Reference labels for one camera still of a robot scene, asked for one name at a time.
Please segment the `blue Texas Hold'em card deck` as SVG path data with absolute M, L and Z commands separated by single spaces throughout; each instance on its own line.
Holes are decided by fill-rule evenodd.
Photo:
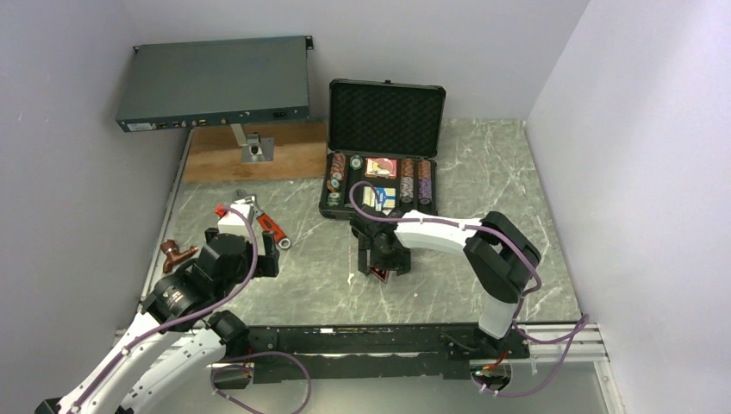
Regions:
M 361 203 L 375 211 L 393 210 L 397 207 L 397 191 L 393 187 L 366 186 L 362 192 Z

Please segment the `purple poker chip stack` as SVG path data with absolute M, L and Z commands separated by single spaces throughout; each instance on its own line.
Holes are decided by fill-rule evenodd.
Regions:
M 433 181 L 431 179 L 419 179 L 418 200 L 420 204 L 431 204 L 433 202 Z

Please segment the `black poker set case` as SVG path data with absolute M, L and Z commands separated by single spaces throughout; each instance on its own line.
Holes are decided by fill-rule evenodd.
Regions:
M 397 207 L 377 211 L 389 215 L 395 211 L 418 210 L 434 215 L 438 211 L 437 164 L 435 157 L 441 131 L 441 122 L 447 98 L 446 90 L 438 85 L 397 84 L 383 82 L 336 79 L 329 85 L 329 119 L 325 174 L 319 200 L 320 214 L 327 219 L 348 220 L 355 208 L 364 206 L 362 192 L 366 186 L 393 187 L 397 191 Z M 347 157 L 338 206 L 327 206 L 331 192 L 327 186 L 333 154 Z M 358 155 L 364 159 L 363 168 L 355 171 L 349 160 Z M 366 158 L 383 157 L 397 160 L 397 176 L 394 179 L 365 176 Z M 415 161 L 415 196 L 410 204 L 400 201 L 400 160 Z M 417 164 L 420 160 L 432 163 L 433 202 L 420 204 L 418 200 Z

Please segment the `red triangular all-in button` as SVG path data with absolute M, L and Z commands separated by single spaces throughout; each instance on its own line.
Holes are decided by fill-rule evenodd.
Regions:
M 379 280 L 381 283 L 387 283 L 388 279 L 390 277 L 391 271 L 386 269 L 380 269 L 376 267 L 370 267 L 369 273 L 374 276 L 377 280 Z

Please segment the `dark poker chip stack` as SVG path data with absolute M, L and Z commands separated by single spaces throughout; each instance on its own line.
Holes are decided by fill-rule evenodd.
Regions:
M 415 196 L 415 184 L 414 178 L 411 176 L 401 177 L 400 181 L 399 196 L 400 201 L 403 204 L 410 204 L 414 200 Z

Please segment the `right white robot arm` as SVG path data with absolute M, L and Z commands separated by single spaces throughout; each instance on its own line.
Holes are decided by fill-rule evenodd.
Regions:
M 358 239 L 358 269 L 385 282 L 391 274 L 411 270 L 414 249 L 452 254 L 467 262 L 488 298 L 478 319 L 477 351 L 495 358 L 509 344 L 530 280 L 539 285 L 539 249 L 502 213 L 482 219 L 431 216 L 412 210 L 385 216 L 355 214 L 349 220 Z

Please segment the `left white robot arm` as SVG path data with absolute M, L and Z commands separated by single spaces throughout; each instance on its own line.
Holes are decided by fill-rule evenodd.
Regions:
M 194 372 L 250 350 L 249 328 L 231 311 L 214 311 L 237 285 L 278 275 L 276 235 L 262 234 L 264 252 L 241 235 L 207 229 L 200 255 L 160 279 L 124 336 L 64 397 L 37 413 L 148 413 Z

